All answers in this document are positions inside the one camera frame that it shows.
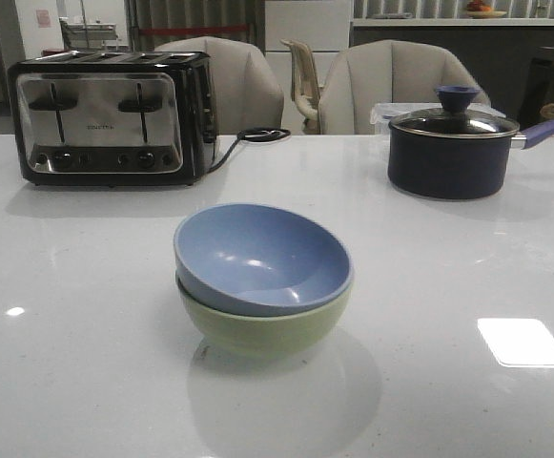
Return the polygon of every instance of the glass lid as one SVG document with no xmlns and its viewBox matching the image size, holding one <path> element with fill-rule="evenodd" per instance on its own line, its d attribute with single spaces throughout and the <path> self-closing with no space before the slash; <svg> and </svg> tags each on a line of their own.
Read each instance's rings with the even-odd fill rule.
<svg viewBox="0 0 554 458">
<path fill-rule="evenodd" d="M 439 87 L 436 93 L 442 108 L 401 114 L 389 124 L 411 134 L 445 138 L 497 138 L 516 134 L 520 125 L 512 119 L 466 110 L 479 91 L 461 86 Z"/>
</svg>

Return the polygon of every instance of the toaster brand label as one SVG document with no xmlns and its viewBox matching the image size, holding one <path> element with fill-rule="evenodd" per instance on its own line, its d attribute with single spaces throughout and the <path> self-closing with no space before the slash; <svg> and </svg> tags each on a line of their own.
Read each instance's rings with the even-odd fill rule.
<svg viewBox="0 0 554 458">
<path fill-rule="evenodd" d="M 110 131 L 113 129 L 113 126 L 109 124 L 88 124 L 87 129 L 89 131 Z"/>
</svg>

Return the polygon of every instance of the green bowl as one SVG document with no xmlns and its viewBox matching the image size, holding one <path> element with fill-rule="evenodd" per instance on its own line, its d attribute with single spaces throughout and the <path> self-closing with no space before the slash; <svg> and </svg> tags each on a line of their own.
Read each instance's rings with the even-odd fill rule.
<svg viewBox="0 0 554 458">
<path fill-rule="evenodd" d="M 247 317 L 215 310 L 196 301 L 177 279 L 179 294 L 196 328 L 208 341 L 233 353 L 278 358 L 297 353 L 327 335 L 338 322 L 352 283 L 321 307 L 294 315 Z"/>
</svg>

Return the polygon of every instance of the stainless steel toaster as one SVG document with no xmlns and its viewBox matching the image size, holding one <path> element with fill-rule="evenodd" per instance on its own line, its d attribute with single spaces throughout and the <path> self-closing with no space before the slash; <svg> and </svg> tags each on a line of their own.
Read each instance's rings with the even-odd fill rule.
<svg viewBox="0 0 554 458">
<path fill-rule="evenodd" d="M 63 52 L 9 70 L 22 175 L 35 184 L 190 184 L 215 159 L 203 52 Z"/>
</svg>

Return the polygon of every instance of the beige chair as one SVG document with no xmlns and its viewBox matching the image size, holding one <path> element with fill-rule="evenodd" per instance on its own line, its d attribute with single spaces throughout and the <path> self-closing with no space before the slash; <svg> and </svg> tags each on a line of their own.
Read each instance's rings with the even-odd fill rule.
<svg viewBox="0 0 554 458">
<path fill-rule="evenodd" d="M 217 129 L 222 135 L 252 127 L 280 127 L 284 95 L 268 61 L 249 43 L 202 36 L 173 41 L 156 51 L 203 51 L 211 56 Z"/>
<path fill-rule="evenodd" d="M 318 100 L 320 87 L 315 58 L 310 47 L 301 41 L 280 40 L 292 54 L 291 97 L 298 111 L 304 116 L 305 134 L 318 134 Z"/>
<path fill-rule="evenodd" d="M 318 104 L 321 133 L 372 134 L 374 104 L 438 102 L 440 85 L 479 87 L 452 52 L 436 46 L 383 40 L 339 52 Z M 490 100 L 482 91 L 474 103 Z"/>
</svg>

